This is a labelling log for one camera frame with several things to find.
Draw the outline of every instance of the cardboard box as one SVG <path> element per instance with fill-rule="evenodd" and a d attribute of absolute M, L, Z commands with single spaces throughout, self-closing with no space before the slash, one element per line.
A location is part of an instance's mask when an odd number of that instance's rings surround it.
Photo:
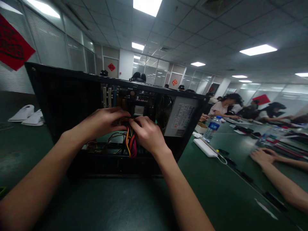
<path fill-rule="evenodd" d="M 198 122 L 195 130 L 196 132 L 203 134 L 207 130 L 207 128 L 208 127 L 204 123 Z"/>

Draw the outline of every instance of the air vent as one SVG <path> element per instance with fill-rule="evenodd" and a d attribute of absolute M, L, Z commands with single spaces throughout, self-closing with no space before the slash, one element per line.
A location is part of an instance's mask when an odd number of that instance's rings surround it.
<path fill-rule="evenodd" d="M 69 5 L 66 4 L 66 7 L 75 15 L 75 17 L 78 19 L 78 21 L 87 29 L 90 30 L 86 24 L 81 20 L 80 16 L 77 14 L 77 12 Z"/>
<path fill-rule="evenodd" d="M 183 136 L 184 135 L 184 132 L 185 132 L 185 130 L 181 130 L 181 129 L 178 129 L 177 131 L 176 131 L 176 136 Z"/>
<path fill-rule="evenodd" d="M 160 51 L 168 52 L 171 50 L 171 47 L 162 47 Z"/>
<path fill-rule="evenodd" d="M 203 0 L 198 5 L 214 16 L 220 16 L 235 5 L 239 0 Z"/>

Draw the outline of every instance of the table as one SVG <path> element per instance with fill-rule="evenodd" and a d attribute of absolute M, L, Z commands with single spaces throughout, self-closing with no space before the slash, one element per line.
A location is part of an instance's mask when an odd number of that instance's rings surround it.
<path fill-rule="evenodd" d="M 0 122 L 29 103 L 38 109 L 34 95 L 0 92 Z M 0 185 L 12 189 L 52 145 L 46 126 L 0 131 Z M 231 168 L 206 157 L 193 137 L 178 164 L 216 230 L 298 230 Z M 298 224 L 307 230 L 305 220 Z M 120 229 L 178 230 L 164 179 L 65 177 L 34 228 Z"/>
<path fill-rule="evenodd" d="M 213 136 L 210 141 L 210 145 L 215 149 L 223 149 L 229 152 L 229 155 L 223 155 L 232 159 L 237 164 L 237 169 L 246 173 L 249 177 L 254 180 L 252 185 L 260 193 L 270 192 L 280 201 L 284 203 L 287 207 L 288 212 L 286 214 L 292 217 L 298 224 L 303 219 L 307 219 L 307 216 L 301 211 L 289 205 L 284 198 L 281 196 L 279 191 L 273 186 L 273 184 L 268 180 L 268 178 L 263 174 L 261 168 L 257 163 L 255 163 L 249 156 L 251 152 L 258 148 L 258 139 L 253 139 L 248 135 L 241 135 L 234 132 L 234 129 L 230 127 L 231 123 L 223 123 L 218 131 Z M 263 134 L 271 125 L 258 125 L 253 123 L 252 125 L 242 125 L 243 127 L 251 128 L 255 132 L 260 132 Z M 308 192 L 308 174 L 302 170 L 296 169 L 294 167 L 275 162 L 274 166 L 277 167 L 284 175 L 302 187 L 306 192 Z"/>

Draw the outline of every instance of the office room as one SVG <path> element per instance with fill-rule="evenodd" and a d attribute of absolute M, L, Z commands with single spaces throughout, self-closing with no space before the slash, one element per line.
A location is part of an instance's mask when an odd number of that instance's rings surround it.
<path fill-rule="evenodd" d="M 308 230 L 306 0 L 0 0 L 1 230 Z"/>

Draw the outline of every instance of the water bottle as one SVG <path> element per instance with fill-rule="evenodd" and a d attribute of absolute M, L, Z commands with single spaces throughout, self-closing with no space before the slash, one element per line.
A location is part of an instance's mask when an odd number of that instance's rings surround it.
<path fill-rule="evenodd" d="M 208 129 L 203 134 L 203 139 L 206 142 L 210 142 L 214 133 L 218 130 L 219 126 L 221 125 L 221 116 L 216 116 L 216 118 L 212 119 L 211 123 L 208 126 Z"/>
<path fill-rule="evenodd" d="M 268 146 L 274 146 L 288 132 L 288 129 L 287 126 L 275 126 L 261 136 L 260 142 Z"/>

